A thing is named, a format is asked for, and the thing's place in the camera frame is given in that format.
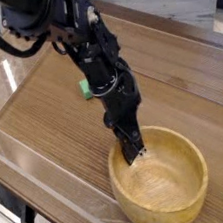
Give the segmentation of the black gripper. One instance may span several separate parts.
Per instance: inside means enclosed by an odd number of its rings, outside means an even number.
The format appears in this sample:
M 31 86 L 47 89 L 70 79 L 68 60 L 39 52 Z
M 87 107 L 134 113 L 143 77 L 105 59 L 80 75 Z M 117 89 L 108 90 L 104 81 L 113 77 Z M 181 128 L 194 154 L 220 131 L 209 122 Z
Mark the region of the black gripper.
M 104 124 L 118 139 L 126 163 L 132 165 L 144 151 L 137 121 L 141 96 L 135 76 L 123 58 L 113 65 L 101 60 L 86 66 L 91 92 L 104 106 Z

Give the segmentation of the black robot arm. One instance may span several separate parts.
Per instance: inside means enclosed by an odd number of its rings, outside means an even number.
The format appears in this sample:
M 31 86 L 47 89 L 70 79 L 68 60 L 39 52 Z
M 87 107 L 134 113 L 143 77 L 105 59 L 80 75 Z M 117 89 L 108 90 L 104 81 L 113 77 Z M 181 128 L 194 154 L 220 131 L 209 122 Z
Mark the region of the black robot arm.
M 0 0 L 2 25 L 32 42 L 17 49 L 0 36 L 0 49 L 18 58 L 32 57 L 46 42 L 69 55 L 85 74 L 91 93 L 105 108 L 104 124 L 118 138 L 126 162 L 145 149 L 137 122 L 141 96 L 117 37 L 108 30 L 91 0 Z

